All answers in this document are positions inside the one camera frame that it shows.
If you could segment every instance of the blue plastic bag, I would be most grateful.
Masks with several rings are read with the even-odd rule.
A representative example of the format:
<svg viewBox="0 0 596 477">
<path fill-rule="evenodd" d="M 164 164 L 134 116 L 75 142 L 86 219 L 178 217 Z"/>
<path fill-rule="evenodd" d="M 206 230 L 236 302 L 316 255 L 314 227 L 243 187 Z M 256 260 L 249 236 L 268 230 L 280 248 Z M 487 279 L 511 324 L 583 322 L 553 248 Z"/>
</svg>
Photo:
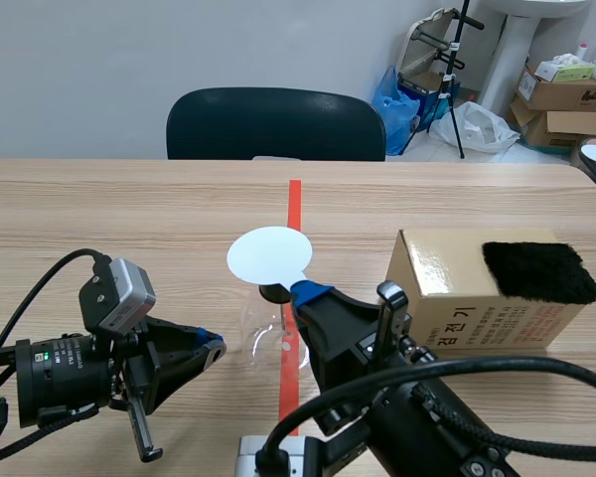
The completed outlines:
<svg viewBox="0 0 596 477">
<path fill-rule="evenodd" d="M 388 67 L 375 90 L 372 106 L 384 121 L 386 129 L 386 154 L 401 154 L 408 137 L 410 123 L 417 114 L 419 101 L 413 101 L 397 89 L 395 67 Z"/>
</svg>

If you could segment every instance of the white pedestal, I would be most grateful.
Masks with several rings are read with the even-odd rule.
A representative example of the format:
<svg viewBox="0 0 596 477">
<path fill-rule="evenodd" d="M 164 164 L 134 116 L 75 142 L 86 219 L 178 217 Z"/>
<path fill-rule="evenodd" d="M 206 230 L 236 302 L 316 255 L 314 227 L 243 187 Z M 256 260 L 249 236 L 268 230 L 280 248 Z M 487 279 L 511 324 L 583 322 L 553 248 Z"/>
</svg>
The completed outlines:
<svg viewBox="0 0 596 477">
<path fill-rule="evenodd" d="M 510 105 L 539 21 L 540 18 L 508 15 L 478 101 L 494 114 L 505 114 Z"/>
</svg>

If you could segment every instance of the metal stand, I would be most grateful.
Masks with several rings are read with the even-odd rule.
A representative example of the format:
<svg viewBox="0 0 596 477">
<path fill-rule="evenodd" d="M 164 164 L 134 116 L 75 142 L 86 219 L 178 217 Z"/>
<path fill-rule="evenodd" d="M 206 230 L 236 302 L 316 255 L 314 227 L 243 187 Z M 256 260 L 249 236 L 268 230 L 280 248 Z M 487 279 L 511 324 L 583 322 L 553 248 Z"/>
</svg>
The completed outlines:
<svg viewBox="0 0 596 477">
<path fill-rule="evenodd" d="M 457 32 L 455 33 L 455 39 L 450 43 L 449 51 L 450 56 L 448 57 L 446 67 L 446 73 L 444 74 L 444 78 L 441 82 L 439 87 L 439 94 L 435 99 L 433 105 L 428 109 L 426 115 L 421 119 L 420 124 L 423 124 L 426 120 L 428 114 L 432 113 L 432 117 L 430 122 L 428 123 L 428 127 L 426 128 L 426 133 L 430 132 L 430 126 L 432 122 L 435 120 L 435 115 L 437 114 L 437 109 L 439 108 L 439 103 L 442 99 L 448 99 L 448 109 L 450 110 L 450 115 L 453 120 L 453 127 L 455 128 L 455 136 L 457 137 L 457 144 L 459 146 L 459 156 L 464 159 L 466 156 L 464 154 L 464 148 L 461 145 L 461 137 L 459 136 L 459 129 L 457 127 L 457 119 L 455 118 L 455 99 L 454 99 L 454 86 L 455 86 L 455 74 L 453 71 L 455 70 L 455 63 L 457 61 L 457 52 L 459 51 L 459 46 L 461 42 L 461 35 L 464 30 L 464 24 L 468 24 L 478 30 L 483 30 L 484 25 L 472 18 L 468 18 L 468 7 L 470 6 L 470 0 L 464 0 L 461 12 L 457 12 L 454 10 L 453 15 L 459 20 L 457 25 Z M 419 38 L 420 41 L 425 42 L 424 38 Z M 415 130 L 411 133 L 410 137 L 408 138 L 408 142 L 404 146 L 403 150 L 406 150 L 410 141 L 412 141 L 415 134 L 419 132 L 419 128 L 415 128 Z"/>
</svg>

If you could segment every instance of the white plastic bag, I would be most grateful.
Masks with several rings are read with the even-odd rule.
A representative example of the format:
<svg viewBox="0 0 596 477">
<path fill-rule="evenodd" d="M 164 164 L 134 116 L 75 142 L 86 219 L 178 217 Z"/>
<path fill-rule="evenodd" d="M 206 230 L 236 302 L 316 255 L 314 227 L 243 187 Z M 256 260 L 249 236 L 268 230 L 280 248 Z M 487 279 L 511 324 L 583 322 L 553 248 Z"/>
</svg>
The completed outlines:
<svg viewBox="0 0 596 477">
<path fill-rule="evenodd" d="M 481 152 L 500 152 L 508 149 L 521 137 L 512 131 L 508 124 L 496 114 L 474 102 L 466 102 L 455 108 L 455 119 L 461 144 L 465 148 Z M 453 120 L 449 113 L 430 126 L 430 133 L 440 139 L 457 145 Z"/>
</svg>

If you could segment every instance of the robotic arm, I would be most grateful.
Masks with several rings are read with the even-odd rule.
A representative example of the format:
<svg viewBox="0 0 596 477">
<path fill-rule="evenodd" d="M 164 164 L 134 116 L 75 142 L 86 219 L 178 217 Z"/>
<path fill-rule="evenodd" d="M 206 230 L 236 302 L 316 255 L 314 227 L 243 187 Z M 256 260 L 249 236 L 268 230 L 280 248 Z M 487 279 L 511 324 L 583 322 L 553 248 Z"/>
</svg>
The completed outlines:
<svg viewBox="0 0 596 477">
<path fill-rule="evenodd" d="M 261 293 L 269 295 L 268 290 Z M 269 437 L 243 437 L 236 477 L 329 477 L 367 449 L 391 476 L 518 477 L 506 461 L 515 441 L 522 445 L 517 449 L 534 455 L 553 457 L 558 452 L 558 458 L 570 458 L 573 447 L 579 452 L 574 460 L 596 460 L 596 447 L 519 441 L 491 432 L 434 378 L 476 372 L 474 361 L 436 361 L 432 351 L 408 336 L 411 317 L 403 290 L 387 281 L 377 294 L 381 305 L 359 302 L 311 281 L 291 287 L 293 317 L 309 348 L 321 395 L 281 421 Z M 596 388 L 595 374 L 556 360 L 478 360 L 487 361 L 484 371 L 550 371 Z M 438 371 L 451 366 L 454 373 Z M 419 379 L 403 380 L 403 374 Z M 393 379 L 382 379 L 388 376 Z M 382 382 L 384 386 L 375 386 Z M 309 417 L 333 437 L 325 442 L 287 436 Z"/>
<path fill-rule="evenodd" d="M 95 258 L 93 277 L 79 292 L 89 334 L 65 334 L 33 344 L 21 340 L 3 347 L 15 321 L 46 281 L 84 254 Z M 7 367 L 0 386 L 17 374 L 20 426 L 40 429 L 1 449 L 0 460 L 51 432 L 95 416 L 104 405 L 128 412 L 143 462 L 162 456 L 163 450 L 152 442 L 146 415 L 222 357 L 226 346 L 220 335 L 203 328 L 148 316 L 155 301 L 145 270 L 94 250 L 67 255 L 45 275 L 0 337 L 0 367 Z M 0 435 L 7 414 L 7 401 L 0 397 Z"/>
</svg>

